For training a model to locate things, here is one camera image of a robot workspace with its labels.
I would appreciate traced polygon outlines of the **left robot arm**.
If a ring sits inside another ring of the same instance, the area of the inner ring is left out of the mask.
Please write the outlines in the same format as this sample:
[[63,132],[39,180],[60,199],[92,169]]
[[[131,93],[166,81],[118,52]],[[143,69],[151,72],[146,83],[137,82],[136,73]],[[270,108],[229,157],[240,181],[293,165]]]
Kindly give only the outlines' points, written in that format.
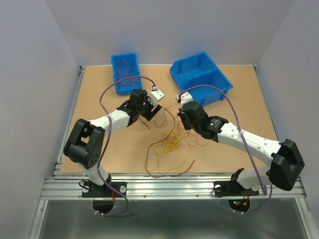
[[63,154],[81,167],[99,196],[106,196],[111,190],[110,175],[100,162],[104,137],[129,127],[139,117],[150,121],[161,109],[158,103],[163,98],[164,93],[156,87],[150,92],[134,89],[129,99],[110,114],[89,121],[76,121],[64,145]]

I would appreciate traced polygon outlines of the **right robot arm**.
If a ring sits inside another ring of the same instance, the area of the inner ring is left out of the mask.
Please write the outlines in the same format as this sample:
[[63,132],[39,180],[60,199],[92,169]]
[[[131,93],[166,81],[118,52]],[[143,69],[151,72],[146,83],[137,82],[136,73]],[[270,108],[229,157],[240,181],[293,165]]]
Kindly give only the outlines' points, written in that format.
[[234,194],[241,194],[259,185],[274,185],[290,191],[305,166],[294,141],[270,140],[240,130],[224,118],[209,116],[201,104],[195,101],[182,103],[177,115],[186,130],[192,129],[205,139],[237,148],[264,162],[263,167],[257,168],[253,162],[253,169],[240,168],[232,175],[227,188]]

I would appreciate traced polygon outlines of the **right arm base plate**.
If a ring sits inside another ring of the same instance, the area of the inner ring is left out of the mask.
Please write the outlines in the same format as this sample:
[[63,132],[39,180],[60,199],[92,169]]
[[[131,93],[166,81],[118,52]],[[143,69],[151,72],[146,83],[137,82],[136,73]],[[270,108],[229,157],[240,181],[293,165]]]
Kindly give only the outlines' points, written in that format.
[[258,191],[244,189],[235,181],[217,181],[212,189],[212,196],[221,197],[244,197],[244,196],[259,196]]

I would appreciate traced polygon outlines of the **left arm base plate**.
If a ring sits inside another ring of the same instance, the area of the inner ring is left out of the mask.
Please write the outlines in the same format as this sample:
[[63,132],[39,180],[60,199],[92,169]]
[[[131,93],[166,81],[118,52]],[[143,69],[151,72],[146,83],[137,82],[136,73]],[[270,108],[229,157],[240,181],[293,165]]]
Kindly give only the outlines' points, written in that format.
[[[107,187],[105,184],[102,186],[96,185],[89,180],[81,180],[79,186],[82,188],[82,197],[83,198],[111,198],[114,194],[112,190]],[[127,183],[124,181],[112,182],[111,186],[120,191],[120,188],[127,187]]]

